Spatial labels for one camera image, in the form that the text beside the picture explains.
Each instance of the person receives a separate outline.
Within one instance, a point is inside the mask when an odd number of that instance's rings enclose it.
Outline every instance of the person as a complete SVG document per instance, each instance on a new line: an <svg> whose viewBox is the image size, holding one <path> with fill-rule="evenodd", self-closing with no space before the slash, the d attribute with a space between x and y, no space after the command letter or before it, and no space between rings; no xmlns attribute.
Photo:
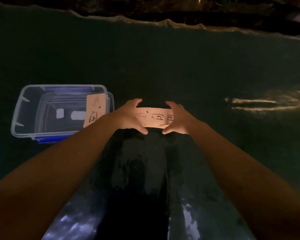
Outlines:
<svg viewBox="0 0 300 240"><path fill-rule="evenodd" d="M41 239L117 129L148 133L134 114L141 101L128 101L5 176L0 181L0 239ZM300 193L182 105L166 104L174 121L162 133L192 137L255 237L300 239Z"/></svg>

